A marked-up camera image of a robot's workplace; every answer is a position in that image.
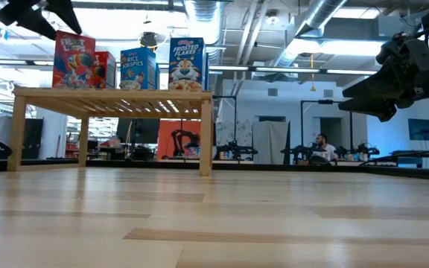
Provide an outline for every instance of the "cereal bowl image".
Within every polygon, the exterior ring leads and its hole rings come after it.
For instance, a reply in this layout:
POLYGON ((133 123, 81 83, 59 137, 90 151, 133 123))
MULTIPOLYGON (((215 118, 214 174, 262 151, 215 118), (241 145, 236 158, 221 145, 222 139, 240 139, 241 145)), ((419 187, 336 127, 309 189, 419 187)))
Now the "cereal bowl image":
POLYGON ((186 90, 190 92, 200 92, 202 87, 197 81, 177 80, 168 84, 169 90, 186 90))
POLYGON ((140 89, 140 84, 132 80, 124 80, 120 82, 121 89, 140 89))

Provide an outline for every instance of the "blue cereal box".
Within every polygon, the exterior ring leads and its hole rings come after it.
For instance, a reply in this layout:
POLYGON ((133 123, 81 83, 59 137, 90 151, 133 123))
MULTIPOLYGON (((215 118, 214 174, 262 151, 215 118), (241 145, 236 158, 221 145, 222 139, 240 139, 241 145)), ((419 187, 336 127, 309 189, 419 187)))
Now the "blue cereal box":
POLYGON ((168 89, 193 92, 204 90, 205 52, 203 38, 172 38, 168 89))
POLYGON ((160 66, 158 65, 158 63, 156 64, 155 80, 156 89, 160 89, 160 66))
POLYGON ((121 89, 156 89, 156 58, 148 48, 122 51, 121 89))

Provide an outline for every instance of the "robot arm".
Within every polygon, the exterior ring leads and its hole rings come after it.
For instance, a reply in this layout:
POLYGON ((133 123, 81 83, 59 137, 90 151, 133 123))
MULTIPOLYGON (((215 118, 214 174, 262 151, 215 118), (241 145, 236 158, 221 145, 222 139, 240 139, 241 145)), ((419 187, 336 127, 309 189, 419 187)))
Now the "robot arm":
MULTIPOLYGON (((42 8, 33 10, 40 0, 9 0, 8 4, 0 10, 0 21, 6 26, 18 23, 18 26, 26 28, 37 34, 56 39, 56 31, 42 16, 42 8)), ((76 34, 81 34, 79 21, 72 9, 71 0, 47 0, 48 5, 44 10, 59 16, 76 34)))
POLYGON ((396 108, 410 107, 415 101, 429 98, 429 47, 419 40, 429 35, 429 14, 422 18, 426 30, 407 36, 397 33, 376 57, 382 67, 378 73, 343 91, 351 98, 339 103, 339 109, 374 115, 390 120, 396 108))
POLYGON ((186 130, 175 130, 171 133, 171 137, 173 138, 175 147, 173 156, 183 156, 183 154, 185 153, 183 149, 200 146, 200 136, 198 134, 193 134, 192 132, 186 130), (190 142, 183 145, 183 137, 189 137, 190 142))

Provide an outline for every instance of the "table leg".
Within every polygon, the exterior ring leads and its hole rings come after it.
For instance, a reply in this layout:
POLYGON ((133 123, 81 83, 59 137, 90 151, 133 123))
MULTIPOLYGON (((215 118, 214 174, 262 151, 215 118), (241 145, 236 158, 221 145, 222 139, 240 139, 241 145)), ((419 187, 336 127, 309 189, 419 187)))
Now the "table leg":
POLYGON ((13 106, 13 126, 11 130, 11 150, 13 153, 7 159, 7 171, 17 171, 21 167, 22 142, 24 140, 24 125, 26 116, 26 97, 16 96, 13 106))
POLYGON ((89 140, 89 118, 82 118, 79 139, 79 166, 85 167, 87 163, 87 143, 89 140))
POLYGON ((203 100, 201 103, 201 152, 200 152, 200 175, 209 176, 212 171, 213 150, 213 109, 212 100, 203 100))

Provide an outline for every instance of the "cereal box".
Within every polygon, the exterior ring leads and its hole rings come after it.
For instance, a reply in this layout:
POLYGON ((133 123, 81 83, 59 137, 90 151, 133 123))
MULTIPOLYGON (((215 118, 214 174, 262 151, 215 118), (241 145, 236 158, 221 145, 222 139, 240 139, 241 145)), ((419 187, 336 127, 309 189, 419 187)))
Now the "cereal box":
POLYGON ((115 58, 110 52, 95 52, 90 87, 95 89, 114 89, 116 71, 115 58))
POLYGON ((54 52, 53 87, 90 87, 95 39, 57 31, 54 52))
POLYGON ((204 69, 204 71, 205 71, 205 87, 203 89, 209 90, 209 88, 208 88, 208 85, 209 85, 209 54, 206 53, 205 57, 206 57, 206 59, 205 59, 206 64, 205 64, 205 69, 204 69))
POLYGON ((160 66, 158 65, 158 63, 156 64, 156 83, 155 83, 155 87, 156 89, 160 89, 160 66))
POLYGON ((148 48, 121 52, 121 89, 156 89, 156 58, 148 48))
POLYGON ((172 38, 168 89, 193 92, 204 90, 205 52, 203 38, 172 38))

